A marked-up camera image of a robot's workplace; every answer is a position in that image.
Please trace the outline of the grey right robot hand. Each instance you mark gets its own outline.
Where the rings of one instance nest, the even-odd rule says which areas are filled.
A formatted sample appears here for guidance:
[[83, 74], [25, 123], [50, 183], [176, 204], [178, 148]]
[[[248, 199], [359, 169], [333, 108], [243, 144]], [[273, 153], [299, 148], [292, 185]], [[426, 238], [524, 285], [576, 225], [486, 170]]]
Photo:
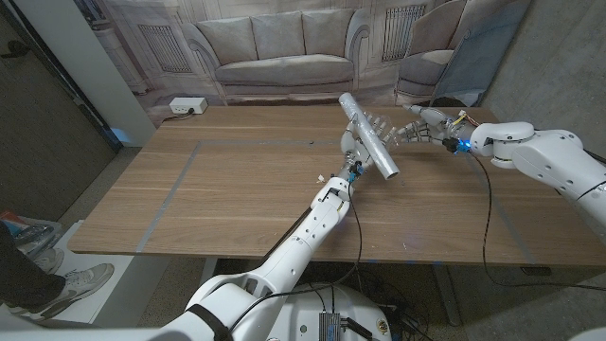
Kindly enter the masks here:
[[477, 124], [466, 111], [460, 110], [457, 117], [451, 117], [434, 107], [409, 104], [402, 107], [420, 116], [420, 119], [397, 130], [398, 142], [433, 143], [444, 146], [450, 153], [467, 153], [471, 150], [471, 135]]

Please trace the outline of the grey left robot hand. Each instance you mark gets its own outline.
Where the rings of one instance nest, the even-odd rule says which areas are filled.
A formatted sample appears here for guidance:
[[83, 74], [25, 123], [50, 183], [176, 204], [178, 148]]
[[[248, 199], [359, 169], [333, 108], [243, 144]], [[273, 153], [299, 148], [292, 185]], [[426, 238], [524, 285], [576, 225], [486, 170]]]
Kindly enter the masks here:
[[354, 114], [341, 137], [344, 164], [337, 176], [355, 181], [366, 170], [375, 166], [385, 180], [401, 171], [389, 154], [386, 144], [379, 139], [364, 114]]

